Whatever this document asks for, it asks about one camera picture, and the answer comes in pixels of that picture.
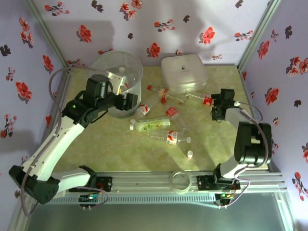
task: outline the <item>metal frame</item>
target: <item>metal frame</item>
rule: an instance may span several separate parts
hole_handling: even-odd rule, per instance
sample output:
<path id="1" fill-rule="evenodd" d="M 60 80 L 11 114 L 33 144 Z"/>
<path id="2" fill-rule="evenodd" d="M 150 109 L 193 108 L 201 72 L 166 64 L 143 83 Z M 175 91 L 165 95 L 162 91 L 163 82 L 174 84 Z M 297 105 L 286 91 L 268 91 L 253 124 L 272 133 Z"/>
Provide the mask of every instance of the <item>metal frame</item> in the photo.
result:
<path id="1" fill-rule="evenodd" d="M 267 28 L 269 22 L 271 21 L 272 17 L 274 16 L 279 4 L 282 0 L 272 0 L 270 5 L 267 7 L 266 11 L 264 12 L 257 29 L 255 30 L 255 34 L 245 49 L 243 56 L 241 57 L 239 64 L 237 65 L 238 70 L 241 72 L 248 62 L 248 59 L 252 55 L 252 52 L 255 50 L 257 44 L 259 43 L 265 29 Z"/>
<path id="2" fill-rule="evenodd" d="M 59 59 L 63 63 L 64 66 L 67 66 L 60 49 L 56 45 L 54 39 L 52 38 L 44 20 L 42 19 L 39 11 L 36 8 L 36 5 L 32 0 L 25 0 L 28 4 L 31 12 L 38 19 L 38 22 L 42 28 L 44 35 L 47 38 L 47 41 L 53 47 L 55 52 L 57 53 Z M 258 25 L 258 29 L 252 39 L 251 43 L 245 50 L 244 55 L 242 56 L 238 70 L 240 75 L 242 75 L 242 69 L 246 65 L 249 57 L 251 56 L 253 50 L 258 44 L 265 28 L 267 27 L 269 21 L 271 20 L 273 14 L 275 13 L 277 7 L 279 6 L 281 0 L 272 0 L 270 6 L 267 8 L 261 22 Z M 60 86 L 58 88 L 58 95 L 60 105 L 64 105 L 66 102 L 66 96 L 68 92 L 68 87 L 70 83 L 71 74 L 68 73 L 68 76 L 64 78 L 66 73 L 64 73 Z M 245 84 L 243 83 L 244 90 L 247 96 L 247 89 L 245 88 Z M 56 118 L 57 114 L 55 109 L 53 108 L 52 114 L 53 118 Z M 292 214 L 290 207 L 288 206 L 289 200 L 287 200 L 288 195 L 286 194 L 287 188 L 285 186 L 284 180 L 282 178 L 282 174 L 278 169 L 275 169 L 276 172 L 270 172 L 272 169 L 269 167 L 269 170 L 248 170 L 241 174 L 239 178 L 247 179 L 251 181 L 250 187 L 246 193 L 275 193 L 275 197 L 277 199 L 278 207 L 284 220 L 284 225 L 286 230 L 293 230 L 294 221 L 290 214 Z M 109 193 L 110 204 L 161 204 L 161 203 L 204 203 L 205 202 L 213 202 L 213 194 L 214 193 L 231 193 L 230 191 L 203 191 L 199 192 L 197 187 L 197 179 L 198 175 L 212 175 L 212 172 L 208 171 L 188 171 L 187 172 L 192 179 L 192 186 L 190 191 L 184 195 L 178 195 L 173 193 L 170 187 L 170 175 L 172 172 L 105 172 L 99 173 L 99 176 L 111 176 L 113 177 L 113 186 L 112 190 Z M 177 187 L 181 187 L 187 184 L 185 179 L 175 179 L 175 185 Z M 241 189 L 247 185 L 247 182 L 241 182 Z M 67 193 L 66 197 L 53 199 L 49 204 L 81 204 L 78 201 L 80 193 Z M 33 207 L 35 204 L 35 200 L 30 196 L 26 196 L 26 204 L 29 207 Z M 11 225 L 9 227 L 9 231 L 23 231 L 26 228 L 28 218 L 23 214 L 20 203 L 18 203 Z"/>

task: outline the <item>white plastic box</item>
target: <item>white plastic box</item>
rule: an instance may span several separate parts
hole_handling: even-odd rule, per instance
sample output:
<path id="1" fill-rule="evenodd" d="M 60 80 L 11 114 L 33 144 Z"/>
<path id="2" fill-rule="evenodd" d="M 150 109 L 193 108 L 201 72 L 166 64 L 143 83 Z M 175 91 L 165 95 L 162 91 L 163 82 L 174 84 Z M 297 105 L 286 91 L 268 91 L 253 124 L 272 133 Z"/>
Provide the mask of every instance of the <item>white plastic box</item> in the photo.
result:
<path id="1" fill-rule="evenodd" d="M 205 88 L 208 75 L 197 54 L 163 58 L 161 68 L 165 88 L 174 93 L 182 94 Z"/>

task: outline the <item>small white cap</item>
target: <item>small white cap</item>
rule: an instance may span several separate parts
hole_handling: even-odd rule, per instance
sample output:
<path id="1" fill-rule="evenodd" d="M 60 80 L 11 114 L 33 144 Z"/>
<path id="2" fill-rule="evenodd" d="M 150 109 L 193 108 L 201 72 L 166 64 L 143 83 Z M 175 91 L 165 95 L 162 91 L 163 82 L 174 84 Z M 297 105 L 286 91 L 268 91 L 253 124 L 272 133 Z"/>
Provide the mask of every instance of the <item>small white cap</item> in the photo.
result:
<path id="1" fill-rule="evenodd" d="M 125 67 L 119 67 L 119 72 L 121 72 L 121 73 L 123 73 L 123 72 L 125 72 Z"/>
<path id="2" fill-rule="evenodd" d="M 131 119 L 131 120 L 130 120 L 130 123 L 131 123 L 131 124 L 135 124 L 135 123 L 136 123 L 136 120 L 135 120 L 135 119 Z"/>
<path id="3" fill-rule="evenodd" d="M 192 150 L 189 150 L 189 151 L 187 152 L 187 157 L 188 157 L 188 158 L 192 158 L 192 155 L 193 155 L 193 151 L 192 151 Z"/>

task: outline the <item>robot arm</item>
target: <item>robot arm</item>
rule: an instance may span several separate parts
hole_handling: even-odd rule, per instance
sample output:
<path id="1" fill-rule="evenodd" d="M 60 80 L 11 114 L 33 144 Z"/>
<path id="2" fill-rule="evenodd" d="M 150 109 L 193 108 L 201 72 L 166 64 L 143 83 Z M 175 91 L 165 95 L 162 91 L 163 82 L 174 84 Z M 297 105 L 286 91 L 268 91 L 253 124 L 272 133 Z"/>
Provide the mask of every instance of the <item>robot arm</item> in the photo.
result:
<path id="1" fill-rule="evenodd" d="M 98 113 L 115 106 L 119 110 L 129 110 L 137 104 L 137 95 L 116 95 L 123 78 L 110 82 L 110 76 L 93 75 L 87 81 L 86 90 L 68 102 L 62 111 L 61 128 L 56 134 L 57 124 L 45 142 L 24 162 L 22 166 L 13 166 L 9 175 L 21 187 L 26 172 L 31 171 L 26 180 L 25 191 L 39 203 L 45 204 L 57 193 L 80 186 L 95 186 L 96 173 L 86 166 L 63 172 L 53 173 L 53 169 L 71 142 L 90 124 L 97 120 Z M 33 165 L 39 153 L 41 156 Z"/>
<path id="2" fill-rule="evenodd" d="M 246 167 L 257 167 L 271 161 L 271 126 L 253 123 L 243 108 L 235 106 L 234 95 L 234 90 L 229 89 L 221 89 L 220 94 L 212 95 L 212 119 L 226 120 L 237 129 L 234 155 L 214 170 L 214 183 L 217 184 L 234 184 L 235 177 Z M 267 147 L 260 132 L 265 136 Z"/>

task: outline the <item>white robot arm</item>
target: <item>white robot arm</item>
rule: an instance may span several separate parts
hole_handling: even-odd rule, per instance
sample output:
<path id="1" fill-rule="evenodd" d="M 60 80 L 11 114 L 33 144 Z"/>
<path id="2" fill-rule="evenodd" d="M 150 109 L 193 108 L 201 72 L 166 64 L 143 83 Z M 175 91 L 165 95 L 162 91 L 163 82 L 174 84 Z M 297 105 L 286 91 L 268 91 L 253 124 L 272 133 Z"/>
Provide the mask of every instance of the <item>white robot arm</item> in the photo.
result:
<path id="1" fill-rule="evenodd" d="M 137 104 L 137 95 L 118 94 L 123 83 L 122 77 L 113 79 L 109 75 L 92 75 L 87 81 L 86 90 L 67 103 L 62 111 L 61 122 L 55 126 L 39 149 L 22 166 L 13 166 L 10 169 L 9 175 L 15 183 L 22 187 L 26 177 L 25 192 L 41 204 L 49 202 L 56 194 L 68 189 L 95 187 L 96 173 L 86 166 L 63 173 L 53 173 L 53 169 L 72 141 L 90 123 L 104 115 L 97 118 L 99 112 L 107 112 L 113 106 L 119 110 L 129 110 Z"/>

